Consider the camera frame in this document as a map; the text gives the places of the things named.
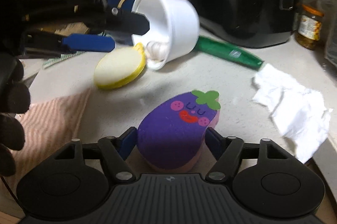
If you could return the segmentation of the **black gloved hand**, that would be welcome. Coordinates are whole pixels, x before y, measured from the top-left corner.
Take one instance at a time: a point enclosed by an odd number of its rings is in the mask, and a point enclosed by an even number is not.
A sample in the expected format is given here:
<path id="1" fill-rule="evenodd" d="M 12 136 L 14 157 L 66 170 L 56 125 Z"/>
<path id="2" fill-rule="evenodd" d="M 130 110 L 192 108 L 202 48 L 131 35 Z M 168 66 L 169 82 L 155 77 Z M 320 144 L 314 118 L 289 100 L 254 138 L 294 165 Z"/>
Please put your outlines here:
<path id="1" fill-rule="evenodd" d="M 1 55 L 1 176 L 16 172 L 12 151 L 20 151 L 25 133 L 16 114 L 26 113 L 31 98 L 29 88 L 22 81 L 24 68 L 19 59 Z"/>

